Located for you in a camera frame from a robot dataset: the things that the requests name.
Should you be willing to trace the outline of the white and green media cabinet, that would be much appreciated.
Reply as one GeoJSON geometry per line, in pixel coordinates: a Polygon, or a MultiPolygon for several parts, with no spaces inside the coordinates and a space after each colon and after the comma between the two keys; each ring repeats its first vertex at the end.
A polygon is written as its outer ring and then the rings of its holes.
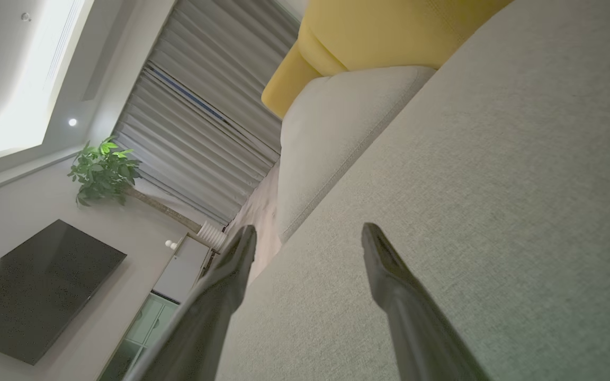
{"type": "Polygon", "coordinates": [[[154,287],[146,296],[97,381],[122,381],[159,340],[183,298],[208,264],[213,250],[185,235],[178,242],[154,287]]]}

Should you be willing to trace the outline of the black flat screen television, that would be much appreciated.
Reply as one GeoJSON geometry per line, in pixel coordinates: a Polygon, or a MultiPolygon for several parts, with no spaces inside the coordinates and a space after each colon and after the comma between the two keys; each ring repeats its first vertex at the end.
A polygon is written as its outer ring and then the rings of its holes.
{"type": "Polygon", "coordinates": [[[56,220],[0,258],[0,353],[36,364],[125,260],[56,220]]]}

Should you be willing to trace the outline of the grey pleated curtain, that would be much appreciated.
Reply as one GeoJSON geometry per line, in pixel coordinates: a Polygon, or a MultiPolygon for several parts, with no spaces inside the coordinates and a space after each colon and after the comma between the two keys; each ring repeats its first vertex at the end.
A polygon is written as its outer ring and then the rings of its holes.
{"type": "Polygon", "coordinates": [[[140,173],[221,226],[278,162],[261,96],[299,24],[274,0],[177,0],[116,122],[140,173]]]}

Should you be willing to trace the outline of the small yellow sofa back cushion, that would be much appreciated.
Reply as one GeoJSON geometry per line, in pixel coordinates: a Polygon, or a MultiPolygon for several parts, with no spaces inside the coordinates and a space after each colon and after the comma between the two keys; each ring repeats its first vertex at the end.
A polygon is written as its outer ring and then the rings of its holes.
{"type": "Polygon", "coordinates": [[[312,80],[345,72],[319,39],[298,37],[262,92],[262,103],[283,119],[296,97],[312,80]]]}

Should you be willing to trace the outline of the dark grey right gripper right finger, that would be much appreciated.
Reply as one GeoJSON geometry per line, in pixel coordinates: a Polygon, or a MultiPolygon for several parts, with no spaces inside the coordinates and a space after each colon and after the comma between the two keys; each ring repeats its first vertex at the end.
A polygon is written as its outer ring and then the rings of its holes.
{"type": "Polygon", "coordinates": [[[490,381],[377,224],[361,236],[371,296],[387,314],[401,381],[490,381]]]}

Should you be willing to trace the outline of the linear ceiling air vent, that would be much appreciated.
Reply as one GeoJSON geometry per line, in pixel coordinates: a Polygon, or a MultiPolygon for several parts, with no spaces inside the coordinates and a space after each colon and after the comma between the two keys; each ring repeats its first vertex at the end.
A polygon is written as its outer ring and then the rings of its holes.
{"type": "Polygon", "coordinates": [[[49,91],[60,70],[70,37],[77,28],[77,20],[86,0],[50,0],[42,34],[42,69],[44,91],[49,91]]]}

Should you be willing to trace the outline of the white ribbed plant pot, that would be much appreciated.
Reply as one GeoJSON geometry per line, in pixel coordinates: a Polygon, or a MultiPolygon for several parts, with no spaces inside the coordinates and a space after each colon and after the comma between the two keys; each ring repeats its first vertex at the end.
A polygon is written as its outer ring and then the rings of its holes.
{"type": "Polygon", "coordinates": [[[196,233],[201,243],[207,244],[210,249],[221,253],[228,241],[228,236],[221,229],[218,229],[209,221],[201,224],[199,231],[196,233]]]}

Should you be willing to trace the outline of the large yellow sofa back cushion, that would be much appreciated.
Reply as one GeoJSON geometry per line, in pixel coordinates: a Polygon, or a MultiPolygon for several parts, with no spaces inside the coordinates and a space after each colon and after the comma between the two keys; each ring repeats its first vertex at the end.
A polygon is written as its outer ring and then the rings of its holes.
{"type": "Polygon", "coordinates": [[[513,0],[310,0],[296,46],[317,72],[439,68],[513,0]]]}

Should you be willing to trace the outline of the green leafy potted plant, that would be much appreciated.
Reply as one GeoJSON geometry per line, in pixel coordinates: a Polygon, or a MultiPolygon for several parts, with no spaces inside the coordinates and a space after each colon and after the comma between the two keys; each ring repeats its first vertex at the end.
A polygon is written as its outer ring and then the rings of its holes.
{"type": "Polygon", "coordinates": [[[67,177],[79,183],[77,205],[89,207],[95,202],[111,201],[124,206],[128,198],[135,198],[194,234],[199,233],[199,223],[136,189],[136,180],[142,178],[142,161],[131,156],[132,149],[121,149],[113,139],[108,137],[96,146],[88,142],[73,160],[67,177]]]}

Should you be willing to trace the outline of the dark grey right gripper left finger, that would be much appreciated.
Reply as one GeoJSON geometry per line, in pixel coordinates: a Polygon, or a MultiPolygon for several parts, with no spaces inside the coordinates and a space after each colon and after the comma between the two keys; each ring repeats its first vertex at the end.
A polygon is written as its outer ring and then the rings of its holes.
{"type": "Polygon", "coordinates": [[[256,244],[252,225],[232,237],[124,381],[214,381],[231,316],[244,300],[256,244]]]}

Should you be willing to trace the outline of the large grey sofa seat cushion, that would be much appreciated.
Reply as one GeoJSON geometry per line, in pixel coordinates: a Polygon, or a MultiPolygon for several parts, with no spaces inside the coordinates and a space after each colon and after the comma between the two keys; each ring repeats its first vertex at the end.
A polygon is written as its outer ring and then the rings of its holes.
{"type": "Polygon", "coordinates": [[[342,72],[312,80],[283,118],[276,227],[285,243],[434,75],[428,67],[342,72]]]}

